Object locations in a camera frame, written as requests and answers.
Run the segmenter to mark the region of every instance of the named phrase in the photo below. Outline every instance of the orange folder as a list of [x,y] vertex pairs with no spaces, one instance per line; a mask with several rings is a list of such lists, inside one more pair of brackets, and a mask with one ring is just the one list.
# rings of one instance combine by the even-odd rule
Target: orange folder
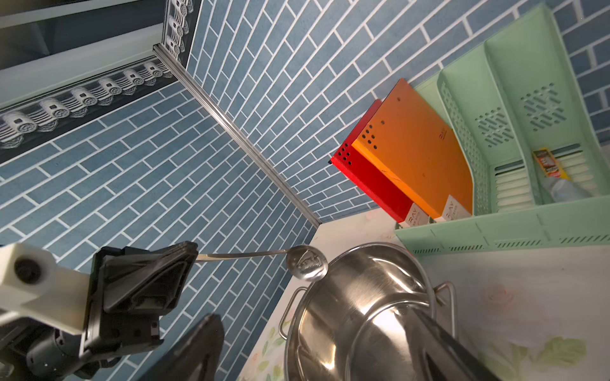
[[472,214],[472,177],[453,131],[404,79],[353,146],[430,217],[443,221],[450,196]]

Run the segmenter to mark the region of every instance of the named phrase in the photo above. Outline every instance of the red folder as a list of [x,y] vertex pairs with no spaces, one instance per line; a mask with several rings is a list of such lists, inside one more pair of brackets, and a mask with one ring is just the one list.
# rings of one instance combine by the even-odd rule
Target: red folder
[[364,127],[381,106],[377,99],[332,156],[332,163],[352,180],[368,197],[372,198],[396,222],[407,217],[413,201],[409,199],[392,181],[371,164],[360,152],[352,147]]

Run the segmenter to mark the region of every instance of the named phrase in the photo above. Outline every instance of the decorative border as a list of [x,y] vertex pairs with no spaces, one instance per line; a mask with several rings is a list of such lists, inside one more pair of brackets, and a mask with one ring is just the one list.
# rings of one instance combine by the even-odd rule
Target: decorative border
[[175,80],[159,59],[149,58],[13,106],[0,113],[0,163]]
[[200,7],[201,0],[167,0],[163,45],[185,68]]

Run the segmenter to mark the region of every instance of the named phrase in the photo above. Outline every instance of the metal corner trim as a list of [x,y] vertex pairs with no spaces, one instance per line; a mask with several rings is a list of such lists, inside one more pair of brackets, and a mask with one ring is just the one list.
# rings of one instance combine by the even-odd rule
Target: metal corner trim
[[193,95],[193,97],[203,106],[204,109],[216,120],[216,122],[239,144],[241,149],[246,152],[246,155],[259,166],[259,168],[271,179],[271,181],[290,199],[290,201],[303,213],[303,215],[311,222],[314,227],[321,224],[321,221],[315,216],[311,209],[303,200],[292,190],[290,185],[280,176],[280,174],[269,164],[265,157],[254,147],[246,138],[239,128],[233,123],[227,114],[216,105],[214,100],[203,91],[203,89],[195,82],[193,77],[186,69],[173,57],[168,49],[162,44],[156,44],[152,47],[155,55],[159,60],[167,66],[174,74],[180,83]]

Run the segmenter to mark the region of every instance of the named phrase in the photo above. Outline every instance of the stainless steel pot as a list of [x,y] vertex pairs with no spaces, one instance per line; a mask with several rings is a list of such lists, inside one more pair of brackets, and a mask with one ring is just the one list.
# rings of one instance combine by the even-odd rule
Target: stainless steel pot
[[[455,295],[451,283],[451,325],[456,336]],[[401,323],[409,307],[436,318],[435,288],[407,250],[369,243],[335,258],[326,277],[305,291],[287,334],[286,380],[409,380],[415,371]]]

